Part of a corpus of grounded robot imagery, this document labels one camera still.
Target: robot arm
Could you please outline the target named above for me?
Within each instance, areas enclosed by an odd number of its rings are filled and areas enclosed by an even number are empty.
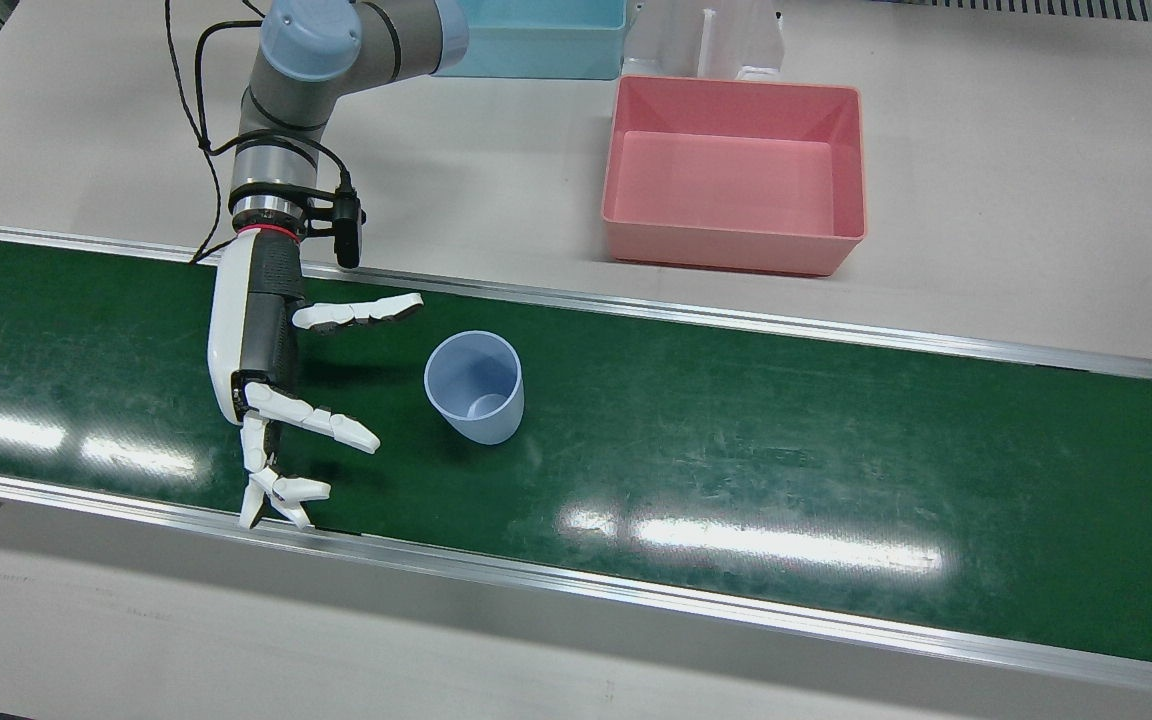
[[[301,502],[326,500],[329,486],[276,469],[276,425],[311,430],[363,452],[380,439],[347,415],[294,395],[296,333],[331,332],[406,318],[420,295],[311,305],[303,291],[300,243],[329,220],[338,259],[358,265],[362,213],[342,167],[334,194],[316,190],[319,139],[343,94],[433,73],[467,50],[456,0],[274,0],[262,22],[262,48],[243,93],[230,192],[237,237],[215,266],[207,366],[215,401],[238,425],[247,492],[238,523],[251,526],[265,501],[300,528]],[[329,200],[320,209],[316,200]]]
[[[456,0],[274,0],[260,37],[238,130],[276,135],[237,146],[234,229],[270,223],[303,236],[310,220],[329,220],[339,263],[356,268],[357,196],[343,182],[332,209],[316,210],[310,191],[319,152],[297,141],[320,141],[344,94],[460,61],[468,47],[465,14]]]

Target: plastic cup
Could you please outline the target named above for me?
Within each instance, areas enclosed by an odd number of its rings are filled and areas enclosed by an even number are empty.
[[[522,422],[522,363],[495,333],[457,333],[430,354],[425,395],[462,435],[500,445]]]

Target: green conveyor belt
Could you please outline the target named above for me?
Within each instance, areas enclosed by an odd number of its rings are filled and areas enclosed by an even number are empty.
[[[212,276],[0,243],[0,473],[237,510]],[[420,387],[471,328],[524,363],[503,446]],[[301,395],[382,441],[283,433],[320,528],[1152,661],[1151,381],[434,293],[301,351]]]

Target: white plastic holder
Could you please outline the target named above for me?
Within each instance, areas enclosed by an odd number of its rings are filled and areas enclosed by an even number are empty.
[[[785,38],[772,0],[644,0],[626,37],[623,74],[781,78]]]

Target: pink bin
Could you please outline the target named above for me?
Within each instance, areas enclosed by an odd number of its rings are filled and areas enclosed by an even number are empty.
[[[620,260],[832,274],[865,237],[861,94],[623,77],[602,220]]]

